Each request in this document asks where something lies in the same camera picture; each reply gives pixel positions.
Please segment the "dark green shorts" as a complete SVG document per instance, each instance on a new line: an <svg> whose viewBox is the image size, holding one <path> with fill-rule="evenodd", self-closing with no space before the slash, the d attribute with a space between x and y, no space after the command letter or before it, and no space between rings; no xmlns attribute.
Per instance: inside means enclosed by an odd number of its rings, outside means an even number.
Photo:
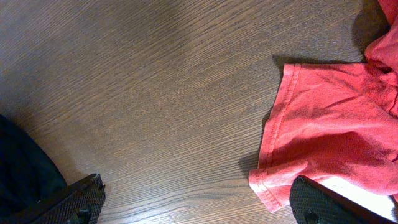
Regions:
<svg viewBox="0 0 398 224"><path fill-rule="evenodd" d="M1 116L1 219L67 187L57 166L20 127Z"/></svg>

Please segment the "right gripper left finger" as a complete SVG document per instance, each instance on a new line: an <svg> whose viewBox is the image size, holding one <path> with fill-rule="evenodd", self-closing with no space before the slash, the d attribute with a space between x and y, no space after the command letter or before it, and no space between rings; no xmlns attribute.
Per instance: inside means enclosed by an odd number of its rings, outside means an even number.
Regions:
<svg viewBox="0 0 398 224"><path fill-rule="evenodd" d="M50 198L1 220L1 223L96 224L105 199L105 185L101 176L91 174Z"/></svg>

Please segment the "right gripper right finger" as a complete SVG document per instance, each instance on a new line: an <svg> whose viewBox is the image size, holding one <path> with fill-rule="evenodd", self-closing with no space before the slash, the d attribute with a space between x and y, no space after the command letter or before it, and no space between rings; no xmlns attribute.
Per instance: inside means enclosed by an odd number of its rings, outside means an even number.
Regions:
<svg viewBox="0 0 398 224"><path fill-rule="evenodd" d="M298 224L394 224L303 175L294 180L289 202Z"/></svg>

